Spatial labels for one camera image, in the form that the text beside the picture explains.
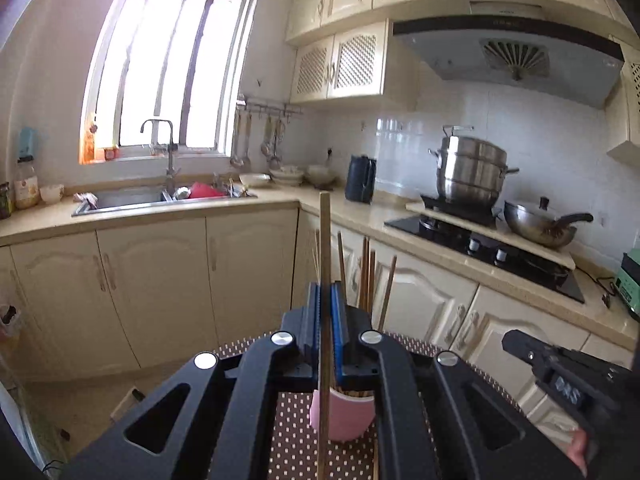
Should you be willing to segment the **person's right hand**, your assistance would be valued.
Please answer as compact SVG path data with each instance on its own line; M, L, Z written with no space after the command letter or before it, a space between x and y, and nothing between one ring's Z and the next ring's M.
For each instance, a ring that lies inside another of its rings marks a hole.
M577 429L567 447L566 456L578 467L584 477L587 477L588 468L586 452L588 448L588 434L585 430Z

